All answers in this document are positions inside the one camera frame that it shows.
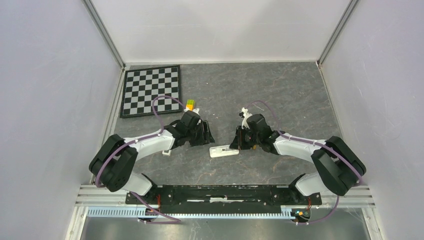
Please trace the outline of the white remote control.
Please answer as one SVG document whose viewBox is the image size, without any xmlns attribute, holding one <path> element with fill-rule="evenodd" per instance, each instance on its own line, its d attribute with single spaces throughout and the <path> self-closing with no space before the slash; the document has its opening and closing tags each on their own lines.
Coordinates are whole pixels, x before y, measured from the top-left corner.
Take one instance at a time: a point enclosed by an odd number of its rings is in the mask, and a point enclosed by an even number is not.
<svg viewBox="0 0 424 240">
<path fill-rule="evenodd" d="M 238 155 L 238 149 L 232 149 L 229 145 L 215 146 L 209 148 L 209 155 L 211 158 L 220 158 Z"/>
</svg>

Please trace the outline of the white remote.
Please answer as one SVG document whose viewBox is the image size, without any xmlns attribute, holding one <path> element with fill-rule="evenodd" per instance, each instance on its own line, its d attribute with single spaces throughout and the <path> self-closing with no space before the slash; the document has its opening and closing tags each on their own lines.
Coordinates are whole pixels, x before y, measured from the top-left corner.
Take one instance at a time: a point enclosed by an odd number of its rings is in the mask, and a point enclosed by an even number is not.
<svg viewBox="0 0 424 240">
<path fill-rule="evenodd" d="M 171 153 L 172 153 L 172 150 L 163 150 L 163 151 L 162 151 L 162 154 L 163 154 L 164 156 L 170 156 L 170 155 L 171 155 Z"/>
</svg>

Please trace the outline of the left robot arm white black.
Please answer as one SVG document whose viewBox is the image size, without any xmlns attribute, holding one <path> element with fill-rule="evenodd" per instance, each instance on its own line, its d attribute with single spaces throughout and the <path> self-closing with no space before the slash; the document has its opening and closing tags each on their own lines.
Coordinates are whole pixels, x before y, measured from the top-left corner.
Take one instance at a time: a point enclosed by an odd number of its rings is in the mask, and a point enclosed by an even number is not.
<svg viewBox="0 0 424 240">
<path fill-rule="evenodd" d="M 136 161 L 158 152 L 171 151 L 185 143 L 196 147 L 214 142 L 208 121 L 188 110 L 181 119 L 150 134 L 128 138 L 118 134 L 109 136 L 88 169 L 95 176 L 96 185 L 110 192 L 125 190 L 135 193 L 145 204 L 151 204 L 157 198 L 157 190 L 147 176 L 134 172 Z"/>
</svg>

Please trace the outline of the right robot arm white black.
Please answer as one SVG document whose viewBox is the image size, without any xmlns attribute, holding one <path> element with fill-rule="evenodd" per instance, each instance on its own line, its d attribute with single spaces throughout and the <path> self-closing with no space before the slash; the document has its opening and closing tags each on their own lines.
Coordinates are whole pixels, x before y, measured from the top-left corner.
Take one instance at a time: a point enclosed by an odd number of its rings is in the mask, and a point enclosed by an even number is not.
<svg viewBox="0 0 424 240">
<path fill-rule="evenodd" d="M 304 173 L 290 184 L 288 196 L 295 204 L 302 204 L 310 195 L 325 191 L 344 196 L 360 184 L 367 172 L 362 161 L 338 136 L 327 140 L 296 137 L 271 129 L 262 114 L 241 112 L 239 116 L 242 123 L 236 128 L 230 149 L 259 147 L 266 153 L 295 157 L 315 166 L 315 173 Z"/>
</svg>

